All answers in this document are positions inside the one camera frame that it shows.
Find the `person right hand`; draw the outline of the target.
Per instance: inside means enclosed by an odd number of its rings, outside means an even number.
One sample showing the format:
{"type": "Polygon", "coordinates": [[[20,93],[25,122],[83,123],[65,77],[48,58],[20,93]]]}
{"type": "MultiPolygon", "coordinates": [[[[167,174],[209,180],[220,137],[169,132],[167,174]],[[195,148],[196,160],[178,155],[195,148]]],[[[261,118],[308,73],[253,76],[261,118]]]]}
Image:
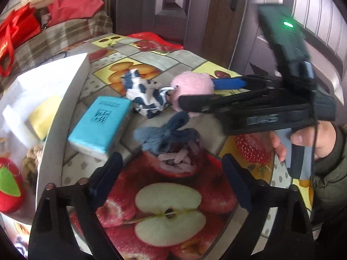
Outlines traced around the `person right hand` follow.
{"type": "MultiPolygon", "coordinates": [[[[336,130],[331,122],[319,121],[317,128],[310,126],[298,130],[291,135],[291,142],[297,146],[315,146],[315,159],[328,156],[336,143],[336,130]]],[[[286,147],[280,137],[274,132],[269,133],[270,142],[279,161],[286,159],[286,147]]]]}

